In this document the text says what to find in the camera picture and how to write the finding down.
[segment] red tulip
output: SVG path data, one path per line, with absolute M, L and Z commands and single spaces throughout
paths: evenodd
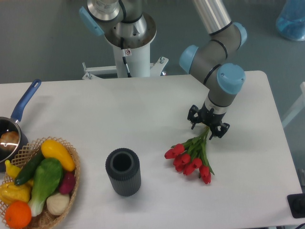
M 208 176 L 203 177 L 201 176 L 201 179 L 204 181 L 204 183 L 207 185 L 211 182 L 211 173 L 209 172 Z
M 208 166 L 202 165 L 199 168 L 199 172 L 202 177 L 207 177 L 210 173 L 210 169 Z
M 189 154 L 183 154 L 183 155 L 181 156 L 181 163 L 182 163 L 183 165 L 188 164 L 190 161 L 191 161 L 191 156 L 190 156 Z
M 177 157 L 175 157 L 175 160 L 173 161 L 173 165 L 174 165 L 174 166 L 179 166 L 179 165 L 181 165 L 181 163 L 182 163 L 181 157 L 182 157 L 181 154 L 179 154 Z
M 176 155 L 181 154 L 184 151 L 185 151 L 185 148 L 184 148 L 183 144 L 180 144 L 180 143 L 175 145 L 175 147 L 173 148 L 173 153 Z
M 184 170 L 184 167 L 185 167 L 185 165 L 180 164 L 180 165 L 176 166 L 175 169 L 177 170 L 177 172 L 181 172 Z
M 192 174 L 193 171 L 195 171 L 195 167 L 193 166 L 192 163 L 189 163 L 188 165 L 185 166 L 183 174 L 188 176 Z
M 195 158 L 192 161 L 192 165 L 194 166 L 194 168 L 200 168 L 200 166 L 202 166 L 202 160 L 200 158 Z
M 164 157 L 166 159 L 173 159 L 176 157 L 176 155 L 173 153 L 173 149 L 171 148 L 164 154 Z

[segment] pot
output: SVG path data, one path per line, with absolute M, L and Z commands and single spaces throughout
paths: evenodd
M 0 117 L 0 172 L 5 171 L 4 162 L 11 161 L 18 151 L 28 143 L 28 139 L 21 131 L 18 122 L 21 121 L 26 104 L 40 85 L 41 80 L 34 80 L 17 103 L 10 118 Z

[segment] wicker basket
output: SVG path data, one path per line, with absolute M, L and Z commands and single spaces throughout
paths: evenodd
M 70 202 L 68 207 L 65 209 L 65 211 L 60 215 L 60 216 L 54 216 L 52 215 L 46 208 L 46 204 L 44 205 L 43 211 L 40 215 L 36 217 L 32 217 L 32 220 L 30 224 L 25 227 L 26 229 L 46 229 L 46 228 L 53 228 L 57 226 L 68 214 L 74 200 L 76 197 L 77 189 L 80 183 L 80 160 L 78 153 L 76 152 L 75 148 L 68 143 L 67 141 L 63 140 L 62 138 L 55 138 L 55 137 L 48 137 L 48 138 L 42 138 L 42 139 L 37 139 L 36 141 L 33 141 L 31 144 L 28 143 L 26 146 L 24 146 L 21 150 L 19 150 L 18 154 L 12 159 L 11 163 L 12 165 L 18 166 L 22 168 L 33 156 L 35 156 L 38 152 L 38 150 L 41 147 L 41 144 L 47 140 L 47 139 L 53 139 L 57 142 L 62 143 L 68 152 L 71 154 L 71 156 L 74 159 L 75 162 L 75 178 L 76 178 L 76 184 L 73 189 L 73 191 L 70 194 Z M 13 179 L 5 174 L 4 181 L 2 183 L 6 182 L 11 182 Z M 6 205 L 3 202 L 0 202 L 0 215 L 2 217 L 2 222 L 6 224 L 6 221 L 4 219 L 5 216 L 5 211 L 7 209 L 8 205 Z

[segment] tulip bouquet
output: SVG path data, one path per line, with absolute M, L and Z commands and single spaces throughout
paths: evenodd
M 210 128 L 206 127 L 201 135 L 172 146 L 164 155 L 166 159 L 174 159 L 173 165 L 176 170 L 183 171 L 186 176 L 199 169 L 199 178 L 205 184 L 211 182 L 211 173 L 214 175 L 206 156 L 206 141 L 209 130 Z

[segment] blue plastic container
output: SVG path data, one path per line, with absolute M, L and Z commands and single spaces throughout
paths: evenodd
M 287 0 L 276 20 L 281 35 L 293 41 L 305 40 L 305 0 Z

